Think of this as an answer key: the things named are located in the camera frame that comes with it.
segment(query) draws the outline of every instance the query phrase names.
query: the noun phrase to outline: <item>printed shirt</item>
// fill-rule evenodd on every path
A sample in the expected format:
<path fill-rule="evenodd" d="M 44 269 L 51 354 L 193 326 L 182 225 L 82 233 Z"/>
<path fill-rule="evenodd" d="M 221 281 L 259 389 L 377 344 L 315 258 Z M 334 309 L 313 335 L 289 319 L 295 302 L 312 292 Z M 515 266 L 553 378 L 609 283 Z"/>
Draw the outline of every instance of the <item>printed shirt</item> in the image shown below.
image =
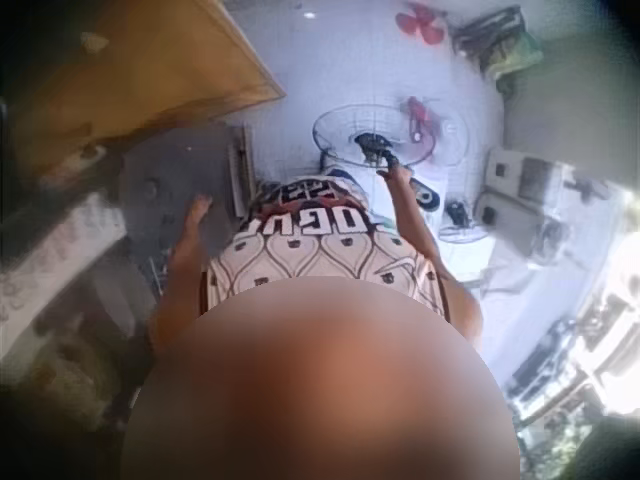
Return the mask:
<path fill-rule="evenodd" d="M 302 276 L 384 285 L 446 318 L 433 264 L 394 228 L 376 222 L 364 192 L 346 178 L 300 178 L 259 198 L 210 262 L 208 308 L 249 288 Z"/>

